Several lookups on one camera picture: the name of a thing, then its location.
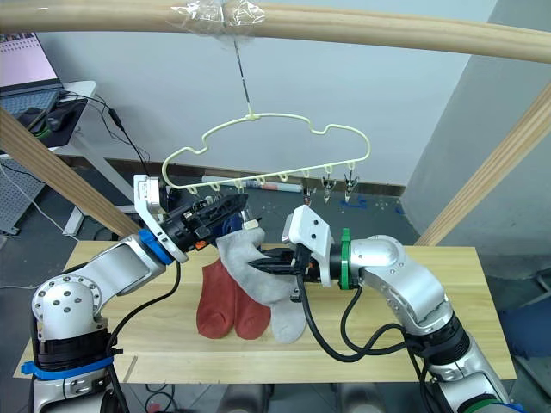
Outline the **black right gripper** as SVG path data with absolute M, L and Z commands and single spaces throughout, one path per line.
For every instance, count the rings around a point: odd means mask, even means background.
M 301 275 L 304 282 L 330 285 L 331 277 L 328 267 L 322 267 L 313 252 L 299 243 L 293 250 L 263 250 L 260 263 L 252 267 L 266 274 L 276 276 Z

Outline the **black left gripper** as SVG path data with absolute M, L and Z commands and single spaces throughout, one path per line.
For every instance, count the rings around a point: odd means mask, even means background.
M 167 214 L 161 228 L 181 252 L 202 250 L 223 237 L 243 229 L 247 194 L 225 195 L 215 202 L 200 200 Z

